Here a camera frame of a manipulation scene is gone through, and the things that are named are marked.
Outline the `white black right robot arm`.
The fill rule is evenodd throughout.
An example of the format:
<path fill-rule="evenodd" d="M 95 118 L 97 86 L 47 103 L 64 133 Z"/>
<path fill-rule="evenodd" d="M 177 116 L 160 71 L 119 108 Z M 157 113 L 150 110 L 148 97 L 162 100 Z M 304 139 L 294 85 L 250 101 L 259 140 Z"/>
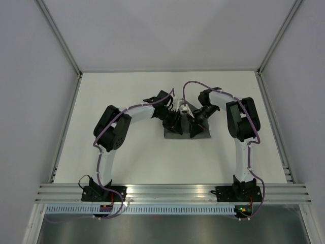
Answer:
<path fill-rule="evenodd" d="M 261 124 L 253 98 L 234 98 L 220 88 L 200 92 L 201 108 L 188 117 L 191 139 L 206 130 L 204 123 L 215 112 L 226 111 L 228 132 L 236 147 L 236 170 L 230 186 L 216 186 L 211 191 L 217 202 L 261 202 L 262 193 L 257 186 L 257 176 L 252 170 L 252 150 L 260 143 L 258 131 Z"/>

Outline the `grey cloth napkin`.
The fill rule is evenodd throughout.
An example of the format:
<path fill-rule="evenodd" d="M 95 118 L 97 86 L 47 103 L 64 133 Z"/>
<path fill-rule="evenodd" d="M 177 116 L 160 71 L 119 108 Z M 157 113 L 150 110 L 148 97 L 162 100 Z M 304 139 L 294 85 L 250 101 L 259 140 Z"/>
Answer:
<path fill-rule="evenodd" d="M 192 114 L 196 109 L 199 109 L 196 106 L 192 105 L 191 103 L 188 103 L 188 105 L 189 105 L 189 107 L 190 107 L 190 109 L 192 111 Z M 194 115 L 193 116 L 181 115 L 181 116 L 182 116 L 182 131 L 183 131 L 183 134 L 179 135 L 179 134 L 170 132 L 170 131 L 168 131 L 168 130 L 166 130 L 164 128 L 164 138 L 165 139 L 175 139 L 175 140 L 191 139 L 189 137 L 189 123 L 188 123 L 188 120 L 191 119 L 191 118 L 194 118 Z M 211 138 L 208 119 L 205 122 L 203 122 L 203 125 L 205 126 L 205 131 L 198 134 L 198 135 L 196 135 L 191 140 L 209 139 L 209 138 Z"/>

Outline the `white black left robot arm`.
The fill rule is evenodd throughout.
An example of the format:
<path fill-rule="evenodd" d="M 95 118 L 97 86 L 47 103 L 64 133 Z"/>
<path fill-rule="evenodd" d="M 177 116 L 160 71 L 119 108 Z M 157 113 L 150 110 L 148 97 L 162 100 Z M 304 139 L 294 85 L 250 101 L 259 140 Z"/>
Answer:
<path fill-rule="evenodd" d="M 106 108 L 93 134 L 93 146 L 99 150 L 96 163 L 95 177 L 89 177 L 89 184 L 83 191 L 83 201 L 89 197 L 90 201 L 112 201 L 113 197 L 120 197 L 122 192 L 112 188 L 112 166 L 117 150 L 125 142 L 131 124 L 144 119 L 158 118 L 164 129 L 182 134 L 181 113 L 175 109 L 176 99 L 174 91 L 169 93 L 161 90 L 156 97 L 144 99 L 142 103 L 119 109 L 113 105 Z"/>

